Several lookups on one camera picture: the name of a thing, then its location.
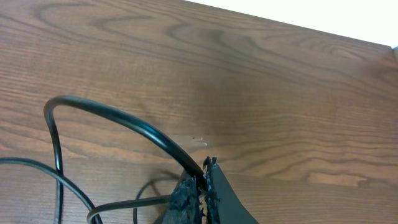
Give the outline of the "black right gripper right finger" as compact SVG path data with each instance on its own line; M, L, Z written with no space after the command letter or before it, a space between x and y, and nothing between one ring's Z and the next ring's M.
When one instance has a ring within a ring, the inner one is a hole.
M259 222L239 201L216 160L216 157L207 157L203 162L207 185L205 195L207 223L258 224Z

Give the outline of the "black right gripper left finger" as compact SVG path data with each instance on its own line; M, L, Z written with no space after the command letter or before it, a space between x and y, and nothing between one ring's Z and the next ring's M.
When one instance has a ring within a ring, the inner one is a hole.
M201 192L197 189L195 179L183 171L166 211L154 223L160 224L200 224L202 209Z

